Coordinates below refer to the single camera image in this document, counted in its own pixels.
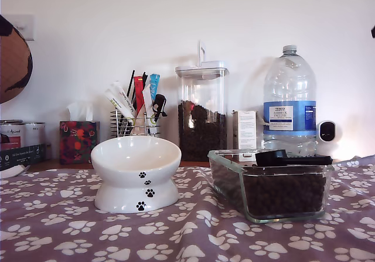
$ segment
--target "glass food container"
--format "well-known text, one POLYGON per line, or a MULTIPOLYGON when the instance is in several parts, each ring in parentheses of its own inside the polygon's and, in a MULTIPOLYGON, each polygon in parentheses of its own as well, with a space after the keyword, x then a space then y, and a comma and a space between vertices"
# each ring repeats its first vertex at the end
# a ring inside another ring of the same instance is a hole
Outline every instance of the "glass food container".
POLYGON ((325 213, 332 165, 255 166, 238 156, 265 149, 210 151, 213 187, 254 223, 319 217, 325 213))
POLYGON ((199 42, 198 56, 198 66, 176 67, 179 146, 183 161, 208 161, 209 151, 227 148, 225 80, 228 70, 222 61, 206 62, 202 42, 199 42))

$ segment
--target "wooden shelf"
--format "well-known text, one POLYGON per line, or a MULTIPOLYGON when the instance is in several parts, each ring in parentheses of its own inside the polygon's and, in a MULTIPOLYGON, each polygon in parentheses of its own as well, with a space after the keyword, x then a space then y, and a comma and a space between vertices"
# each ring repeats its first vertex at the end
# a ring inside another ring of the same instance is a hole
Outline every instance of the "wooden shelf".
MULTIPOLYGON (((192 162, 192 161, 182 161, 180 166, 202 166, 210 167, 208 162, 192 162)), ((48 169, 93 169, 92 164, 60 164, 58 159, 51 159, 48 161, 43 161, 38 164, 33 164, 29 172, 45 171, 48 169)))

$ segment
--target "white ceramic pet bowl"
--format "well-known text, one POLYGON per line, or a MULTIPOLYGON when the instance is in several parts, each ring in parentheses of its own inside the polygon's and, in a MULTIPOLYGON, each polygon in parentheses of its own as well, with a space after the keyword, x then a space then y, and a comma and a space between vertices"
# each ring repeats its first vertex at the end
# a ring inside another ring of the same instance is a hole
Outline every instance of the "white ceramic pet bowl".
POLYGON ((171 176, 181 160, 175 144, 160 138, 126 136, 98 144, 91 161, 103 180, 95 205, 114 213, 147 212, 179 199, 171 176))

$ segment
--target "large plastic water bottle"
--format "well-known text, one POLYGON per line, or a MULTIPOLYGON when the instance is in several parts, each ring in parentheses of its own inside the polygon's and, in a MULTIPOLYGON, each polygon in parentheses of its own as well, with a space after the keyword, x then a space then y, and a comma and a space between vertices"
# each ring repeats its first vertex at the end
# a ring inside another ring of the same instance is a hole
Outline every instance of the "large plastic water bottle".
POLYGON ((264 82, 263 140, 266 149, 285 149, 299 156, 316 151, 316 81, 295 45, 282 49, 264 82))

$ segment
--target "wire utensil caddy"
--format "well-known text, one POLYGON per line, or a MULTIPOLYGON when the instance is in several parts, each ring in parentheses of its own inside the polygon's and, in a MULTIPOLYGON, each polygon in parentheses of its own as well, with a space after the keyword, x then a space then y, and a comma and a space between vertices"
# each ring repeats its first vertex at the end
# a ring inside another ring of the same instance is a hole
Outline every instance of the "wire utensil caddy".
POLYGON ((118 138, 129 135, 143 135, 155 137, 156 135, 159 135, 160 132, 158 128, 160 127, 160 125, 149 125, 149 119, 150 117, 147 116, 147 113, 144 113, 144 117, 133 118, 135 124, 132 126, 129 122, 127 122, 126 118, 115 108, 115 111, 112 111, 110 115, 111 137, 118 138), (155 134, 151 134, 151 131, 149 130, 150 128, 157 128, 158 132, 155 134))

